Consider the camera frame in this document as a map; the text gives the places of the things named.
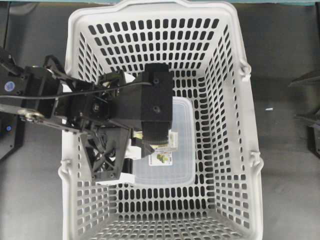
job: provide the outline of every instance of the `small item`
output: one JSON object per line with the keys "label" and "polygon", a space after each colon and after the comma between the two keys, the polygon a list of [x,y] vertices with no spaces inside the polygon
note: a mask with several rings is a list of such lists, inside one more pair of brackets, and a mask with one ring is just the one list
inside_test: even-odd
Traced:
{"label": "small item", "polygon": [[5,85],[4,85],[4,90],[6,90],[7,92],[12,92],[15,89],[16,85],[13,81],[8,81]]}
{"label": "small item", "polygon": [[6,130],[7,132],[10,132],[10,131],[12,130],[12,126],[10,126],[10,125],[6,126],[5,130]]}

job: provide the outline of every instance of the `clear plastic container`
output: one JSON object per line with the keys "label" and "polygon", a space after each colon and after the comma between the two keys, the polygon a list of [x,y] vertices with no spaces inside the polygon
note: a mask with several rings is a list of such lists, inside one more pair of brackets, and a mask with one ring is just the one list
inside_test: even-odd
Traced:
{"label": "clear plastic container", "polygon": [[195,181],[194,116],[192,104],[187,98],[173,97],[171,131],[178,133],[178,150],[172,152],[172,165],[152,165],[152,156],[133,161],[135,185],[175,187],[190,185]]}

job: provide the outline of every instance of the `white plastic basket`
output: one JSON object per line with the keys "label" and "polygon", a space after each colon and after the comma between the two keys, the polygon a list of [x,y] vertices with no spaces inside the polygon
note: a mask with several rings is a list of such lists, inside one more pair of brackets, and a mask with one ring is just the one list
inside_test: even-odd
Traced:
{"label": "white plastic basket", "polygon": [[167,63],[192,101],[196,176],[188,187],[91,181],[85,136],[62,133],[64,240],[261,240],[261,169],[237,12],[223,2],[128,0],[69,18],[66,72],[95,82]]}

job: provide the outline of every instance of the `gray surface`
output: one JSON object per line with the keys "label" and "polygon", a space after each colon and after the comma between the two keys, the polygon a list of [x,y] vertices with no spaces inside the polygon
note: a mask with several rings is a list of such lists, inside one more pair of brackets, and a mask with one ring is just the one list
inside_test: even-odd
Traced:
{"label": "gray surface", "polygon": [[[42,3],[25,15],[21,8],[12,8],[7,46],[18,63],[41,65],[47,54],[64,59],[68,16],[80,6],[89,5]],[[293,116],[320,107],[320,88],[287,88],[292,78],[320,69],[316,9],[276,4],[236,7],[252,66],[265,162],[263,239],[318,240],[320,159],[308,151],[307,129]],[[61,134],[28,124],[23,148],[0,163],[1,240],[61,239],[60,158]]]}

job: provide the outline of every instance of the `robotic arm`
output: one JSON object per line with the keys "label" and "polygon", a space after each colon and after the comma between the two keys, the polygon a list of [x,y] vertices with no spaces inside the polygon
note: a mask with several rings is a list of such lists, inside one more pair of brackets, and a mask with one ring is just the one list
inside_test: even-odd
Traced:
{"label": "robotic arm", "polygon": [[[127,83],[122,70],[101,75],[97,84],[66,75],[52,55],[43,67],[24,69],[0,48],[0,112],[62,131],[87,135],[85,151],[96,181],[117,180],[130,172],[125,159],[128,140],[141,148],[141,157],[153,146],[168,144],[172,124],[173,84],[169,66],[144,66]],[[63,92],[62,85],[70,92]]]}

